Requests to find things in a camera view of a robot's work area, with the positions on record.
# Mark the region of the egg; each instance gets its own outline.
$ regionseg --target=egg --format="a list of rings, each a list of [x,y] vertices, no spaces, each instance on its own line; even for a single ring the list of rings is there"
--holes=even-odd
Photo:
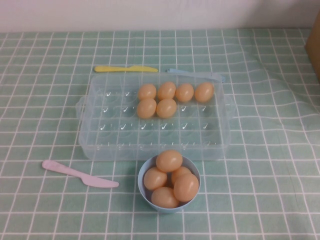
[[[172,117],[177,111],[177,103],[171,98],[161,100],[156,106],[156,114],[163,119]]]
[[[173,99],[176,93],[176,85],[172,81],[166,81],[158,89],[158,99]]]
[[[156,97],[156,94],[157,89],[155,85],[148,83],[140,87],[138,91],[138,98],[140,101],[143,99],[154,99]]]
[[[191,171],[185,166],[181,166],[177,170],[173,171],[171,174],[172,184],[175,185],[176,180],[183,174],[191,174]]]
[[[194,96],[194,87],[190,83],[181,84],[175,91],[175,97],[178,101],[185,103]]]
[[[151,202],[161,208],[174,209],[178,207],[179,201],[175,198],[174,190],[170,187],[160,187],[151,195]]]
[[[214,93],[214,85],[210,82],[203,82],[195,89],[194,97],[198,102],[205,103],[213,97]]]
[[[167,174],[160,171],[156,167],[150,168],[146,171],[143,177],[143,184],[148,190],[155,190],[157,188],[163,187],[167,182]]]
[[[155,114],[156,108],[156,101],[152,98],[146,98],[139,102],[136,108],[136,113],[139,118],[149,119]]]
[[[192,200],[198,193],[199,181],[192,173],[186,173],[178,177],[173,187],[173,193],[180,202]]]
[[[155,160],[156,167],[164,172],[171,173],[182,165],[182,155],[176,150],[166,150],[160,153]]]

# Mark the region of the white wall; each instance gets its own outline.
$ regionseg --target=white wall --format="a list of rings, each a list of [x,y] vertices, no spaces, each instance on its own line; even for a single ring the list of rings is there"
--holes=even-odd
[[[320,0],[0,0],[0,32],[311,27]]]

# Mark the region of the plastic egg tray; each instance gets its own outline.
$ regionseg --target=plastic egg tray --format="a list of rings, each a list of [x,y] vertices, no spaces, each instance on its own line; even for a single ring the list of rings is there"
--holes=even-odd
[[[176,86],[190,83],[194,88],[212,82],[214,97],[201,104],[194,98],[187,103],[177,101],[177,111],[171,118],[140,119],[139,88],[150,83],[158,89],[167,81]],[[223,158],[230,143],[224,91],[217,74],[97,75],[76,110],[82,121],[78,141],[91,160],[146,160],[167,149],[175,149],[193,161],[217,160]]]

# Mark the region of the blue bowl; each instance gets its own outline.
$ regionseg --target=blue bowl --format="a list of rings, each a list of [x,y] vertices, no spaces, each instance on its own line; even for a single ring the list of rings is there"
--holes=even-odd
[[[144,185],[144,176],[145,176],[145,173],[150,168],[156,166],[156,159],[157,159],[157,155],[148,159],[147,161],[145,161],[145,163],[140,168],[139,174],[138,174],[139,191],[140,191],[141,195],[143,196],[143,198],[150,204],[150,206],[153,207],[158,212],[165,213],[165,214],[173,214],[176,212],[180,212],[182,209],[187,207],[197,197],[197,195],[192,200],[190,200],[190,201],[188,201],[188,202],[184,203],[183,205],[180,205],[176,208],[164,208],[164,207],[159,207],[157,205],[154,205],[151,202],[152,191],[148,190]],[[189,160],[188,158],[183,156],[182,157],[182,166],[188,168],[191,171],[191,173],[193,173],[196,176],[196,178],[199,181],[199,189],[200,189],[200,185],[201,185],[200,174],[199,174],[197,167],[194,165],[194,163],[191,160]]]

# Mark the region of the plastic tray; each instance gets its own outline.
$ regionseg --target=plastic tray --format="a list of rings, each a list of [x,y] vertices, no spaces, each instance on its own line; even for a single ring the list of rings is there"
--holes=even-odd
[[[194,87],[212,82],[214,97],[205,104],[177,102],[172,118],[140,119],[136,109],[142,84],[172,81]],[[230,143],[229,115],[220,75],[207,73],[107,73],[95,76],[76,105],[82,121],[79,144],[91,160],[147,160],[175,149],[193,161],[224,157]]]

